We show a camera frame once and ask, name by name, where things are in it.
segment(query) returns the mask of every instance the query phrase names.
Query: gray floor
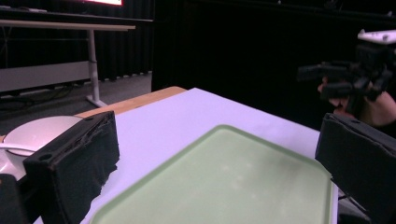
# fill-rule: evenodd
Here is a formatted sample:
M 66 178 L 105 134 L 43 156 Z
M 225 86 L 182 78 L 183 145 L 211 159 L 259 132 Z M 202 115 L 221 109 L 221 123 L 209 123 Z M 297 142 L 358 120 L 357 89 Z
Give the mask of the gray floor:
M 99 88 L 100 99 L 108 105 L 114 104 L 151 92 L 151 74 L 100 82 Z M 74 86 L 68 90 L 57 88 L 52 91 L 24 93 L 18 98 L 2 97 L 2 103 L 0 103 L 0 135 L 5 135 L 12 129 L 34 119 L 75 115 L 95 109 L 96 107 L 85 99 L 89 94 L 91 94 L 91 83 L 86 83 L 82 87 Z M 36 101 L 34 105 L 25 106 L 32 100 Z

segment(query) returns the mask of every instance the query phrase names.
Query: monitor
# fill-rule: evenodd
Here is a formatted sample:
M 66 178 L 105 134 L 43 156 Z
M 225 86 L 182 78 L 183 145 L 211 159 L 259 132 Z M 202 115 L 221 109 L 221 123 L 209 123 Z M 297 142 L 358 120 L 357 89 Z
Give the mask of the monitor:
M 82 2 L 93 2 L 93 3 L 109 4 L 114 6 L 122 6 L 122 0 L 84 0 Z

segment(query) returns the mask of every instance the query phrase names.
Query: metal table leg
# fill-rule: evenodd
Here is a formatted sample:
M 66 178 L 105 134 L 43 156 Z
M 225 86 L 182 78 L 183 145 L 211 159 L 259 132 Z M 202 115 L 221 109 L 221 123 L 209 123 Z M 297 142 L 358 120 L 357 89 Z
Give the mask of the metal table leg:
M 92 95 L 87 96 L 87 100 L 98 107 L 106 106 L 104 102 L 99 99 L 99 81 L 98 81 L 98 67 L 95 52 L 95 36 L 93 30 L 88 30 L 88 53 L 89 53 L 89 71 L 92 84 Z

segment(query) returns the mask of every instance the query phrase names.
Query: plastic tray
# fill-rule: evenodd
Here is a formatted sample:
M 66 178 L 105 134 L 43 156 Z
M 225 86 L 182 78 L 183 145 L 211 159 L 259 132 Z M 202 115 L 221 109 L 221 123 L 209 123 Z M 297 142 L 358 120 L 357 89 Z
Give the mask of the plastic tray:
M 320 163 L 221 125 L 102 207 L 91 223 L 331 222 Z

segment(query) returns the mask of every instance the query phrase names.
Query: black padded block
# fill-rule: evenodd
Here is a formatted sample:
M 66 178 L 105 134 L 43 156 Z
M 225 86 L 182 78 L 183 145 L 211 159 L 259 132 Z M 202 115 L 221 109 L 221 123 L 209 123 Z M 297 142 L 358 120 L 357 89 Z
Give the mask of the black padded block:
M 86 118 L 27 158 L 45 223 L 79 223 L 120 158 L 113 112 Z
M 0 174 L 0 223 L 29 223 L 13 175 Z
M 327 114 L 316 160 L 374 223 L 390 223 L 396 212 L 396 139 L 356 119 Z

